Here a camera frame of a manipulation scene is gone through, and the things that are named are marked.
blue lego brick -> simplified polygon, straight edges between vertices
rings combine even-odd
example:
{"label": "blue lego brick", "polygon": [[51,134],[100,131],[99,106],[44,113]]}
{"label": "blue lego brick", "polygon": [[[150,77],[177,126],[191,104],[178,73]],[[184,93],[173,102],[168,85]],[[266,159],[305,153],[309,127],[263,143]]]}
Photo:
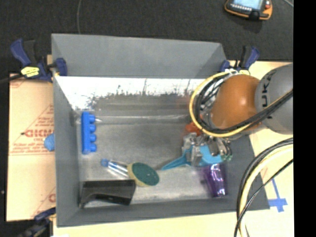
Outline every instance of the blue lego brick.
{"label": "blue lego brick", "polygon": [[97,150],[96,144],[93,143],[97,139],[97,136],[94,134],[96,130],[94,123],[95,115],[89,112],[83,112],[81,114],[81,144],[82,153],[85,155]]}

round sponge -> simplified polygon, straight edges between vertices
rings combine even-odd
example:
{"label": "round sponge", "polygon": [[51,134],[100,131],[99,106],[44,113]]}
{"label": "round sponge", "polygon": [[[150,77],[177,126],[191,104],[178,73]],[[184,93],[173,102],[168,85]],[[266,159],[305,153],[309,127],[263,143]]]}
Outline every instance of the round sponge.
{"label": "round sponge", "polygon": [[157,172],[150,166],[135,162],[127,166],[127,173],[139,186],[154,186],[159,182]]}

orange part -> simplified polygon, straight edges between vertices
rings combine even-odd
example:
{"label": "orange part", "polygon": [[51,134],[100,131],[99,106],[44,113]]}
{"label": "orange part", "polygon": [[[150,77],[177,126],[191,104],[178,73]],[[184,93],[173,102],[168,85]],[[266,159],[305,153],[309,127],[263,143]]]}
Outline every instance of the orange part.
{"label": "orange part", "polygon": [[219,88],[210,112],[213,124],[225,129],[257,114],[254,99],[258,84],[259,79],[248,75],[228,78]]}
{"label": "orange part", "polygon": [[186,125],[186,130],[190,133],[190,132],[196,132],[197,136],[201,135],[201,130],[193,123],[189,123]]}

blue tape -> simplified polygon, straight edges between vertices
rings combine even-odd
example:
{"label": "blue tape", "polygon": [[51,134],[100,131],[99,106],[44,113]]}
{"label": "blue tape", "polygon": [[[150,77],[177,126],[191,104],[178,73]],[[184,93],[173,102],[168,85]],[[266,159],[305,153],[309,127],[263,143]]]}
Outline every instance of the blue tape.
{"label": "blue tape", "polygon": [[273,187],[275,189],[276,192],[276,198],[275,199],[268,199],[268,203],[270,207],[275,206],[277,208],[278,212],[283,212],[283,206],[287,205],[286,199],[285,198],[280,198],[280,195],[278,193],[277,190],[277,184],[276,181],[274,179],[272,179],[272,183],[273,183]]}

black cord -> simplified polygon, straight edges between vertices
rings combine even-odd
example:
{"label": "black cord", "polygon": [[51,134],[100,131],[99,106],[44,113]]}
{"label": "black cord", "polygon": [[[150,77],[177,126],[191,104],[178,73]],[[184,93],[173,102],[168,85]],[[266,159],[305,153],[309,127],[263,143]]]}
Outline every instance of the black cord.
{"label": "black cord", "polygon": [[271,180],[273,178],[275,178],[276,176],[278,176],[282,171],[284,171],[287,167],[289,167],[292,163],[293,163],[293,159],[290,160],[286,165],[284,165],[282,168],[280,168],[267,182],[265,182],[265,184],[261,185],[260,188],[251,196],[251,198],[249,199],[249,201],[247,202],[245,208],[242,210],[242,212],[240,213],[236,226],[235,226],[235,231],[234,231],[234,237],[237,237],[237,232],[240,226],[240,223],[243,219],[243,217],[245,216],[248,208],[250,207],[250,205],[252,204],[253,200],[255,199],[255,197],[259,194],[259,192],[269,183],[271,182]]}
{"label": "black cord", "polygon": [[[211,82],[209,82],[202,90],[201,92],[199,93],[198,97],[197,97],[197,100],[196,100],[196,104],[195,104],[195,111],[194,111],[194,115],[196,117],[196,120],[198,123],[200,124],[203,124],[204,126],[208,126],[208,124],[200,117],[200,107],[201,107],[201,104],[202,104],[202,100],[205,99],[206,97],[204,97],[205,93],[209,90],[209,88],[214,84],[214,83],[217,83],[219,80],[221,79],[224,79],[226,77],[228,77],[229,75],[223,75],[223,76],[220,76],[214,80],[212,80]],[[210,93],[212,95],[216,95],[216,93],[214,93],[214,90],[216,90],[217,87],[213,88]]]}
{"label": "black cord", "polygon": [[6,83],[6,82],[10,82],[12,80],[21,78],[21,77],[23,77],[23,75],[14,75],[14,76],[11,76],[11,77],[3,78],[3,79],[0,80],[0,85],[3,84],[3,83]]}
{"label": "black cord", "polygon": [[291,145],[293,143],[294,143],[293,137],[289,138],[289,139],[285,139],[283,141],[280,141],[280,142],[270,146],[269,148],[265,149],[264,151],[262,151],[259,155],[257,155],[251,161],[251,163],[248,165],[247,169],[245,170],[243,177],[241,178],[241,182],[239,185],[239,192],[238,192],[238,196],[237,196],[237,206],[240,204],[241,194],[242,194],[242,190],[244,188],[244,185],[246,183],[246,180],[248,179],[248,177],[252,173],[252,171],[257,167],[257,165],[263,160],[263,158],[265,158],[269,153],[271,153],[275,149],[280,148],[280,147],[284,147],[284,146],[288,146],[288,145]]}
{"label": "black cord", "polygon": [[211,91],[202,99],[202,104],[205,104],[208,100],[210,100],[212,97],[216,96],[218,92],[218,88],[223,84],[224,82],[219,83],[218,85],[214,86]]}

